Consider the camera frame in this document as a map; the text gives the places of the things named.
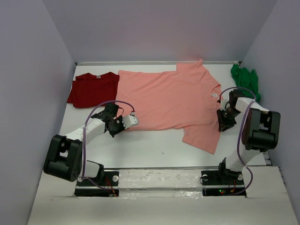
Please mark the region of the pink polo shirt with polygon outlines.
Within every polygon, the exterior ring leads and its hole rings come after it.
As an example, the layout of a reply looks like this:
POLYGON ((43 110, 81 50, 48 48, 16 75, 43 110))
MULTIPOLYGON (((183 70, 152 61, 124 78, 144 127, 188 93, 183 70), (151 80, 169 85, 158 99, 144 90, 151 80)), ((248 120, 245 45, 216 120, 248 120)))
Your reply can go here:
POLYGON ((139 124, 130 131, 183 129, 182 141, 214 154, 220 139, 220 83, 202 61, 177 63, 176 70, 119 70, 117 100, 133 105, 139 124))

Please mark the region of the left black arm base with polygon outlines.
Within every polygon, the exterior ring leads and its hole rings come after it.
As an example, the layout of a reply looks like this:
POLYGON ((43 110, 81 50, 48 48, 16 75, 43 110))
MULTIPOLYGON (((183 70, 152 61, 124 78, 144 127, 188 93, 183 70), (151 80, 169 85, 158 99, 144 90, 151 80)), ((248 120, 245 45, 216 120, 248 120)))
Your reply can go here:
POLYGON ((77 197, 118 197, 119 196, 119 170, 105 169, 102 164, 88 161, 85 176, 91 172, 95 177, 89 176, 82 182, 77 181, 74 195, 77 197))

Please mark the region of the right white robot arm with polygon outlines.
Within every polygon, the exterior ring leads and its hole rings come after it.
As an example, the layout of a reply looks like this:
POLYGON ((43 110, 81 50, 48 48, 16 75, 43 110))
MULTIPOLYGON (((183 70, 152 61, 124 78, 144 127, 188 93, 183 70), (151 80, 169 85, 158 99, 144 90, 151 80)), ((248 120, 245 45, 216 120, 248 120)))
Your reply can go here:
POLYGON ((281 114, 270 111, 256 102, 255 94, 243 87, 231 87, 229 99, 218 99, 218 130, 224 132, 236 125, 242 114, 236 150, 223 159, 216 171, 219 183, 226 184, 241 175, 244 167, 260 153, 274 149, 278 144, 281 114))

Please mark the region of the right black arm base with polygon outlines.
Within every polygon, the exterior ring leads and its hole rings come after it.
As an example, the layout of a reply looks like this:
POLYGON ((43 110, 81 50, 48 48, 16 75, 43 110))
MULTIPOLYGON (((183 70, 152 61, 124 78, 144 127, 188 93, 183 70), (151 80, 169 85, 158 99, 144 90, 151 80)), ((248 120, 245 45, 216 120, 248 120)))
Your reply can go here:
POLYGON ((225 159, 216 170, 203 170, 199 178, 203 196, 246 196, 241 172, 226 168, 225 159))

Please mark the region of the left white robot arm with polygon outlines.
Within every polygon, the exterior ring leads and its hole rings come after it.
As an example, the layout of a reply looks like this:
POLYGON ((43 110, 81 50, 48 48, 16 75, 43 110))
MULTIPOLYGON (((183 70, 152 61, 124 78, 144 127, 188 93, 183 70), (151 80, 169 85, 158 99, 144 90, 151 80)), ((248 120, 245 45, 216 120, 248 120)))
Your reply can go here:
POLYGON ((70 182, 85 179, 93 185, 103 182, 102 165, 92 163, 94 169, 87 166, 87 144, 106 132, 115 137, 138 123, 134 111, 125 117, 118 116, 120 107, 114 101, 104 104, 104 109, 98 113, 93 109, 78 129, 66 135, 52 137, 43 166, 45 174, 70 182))

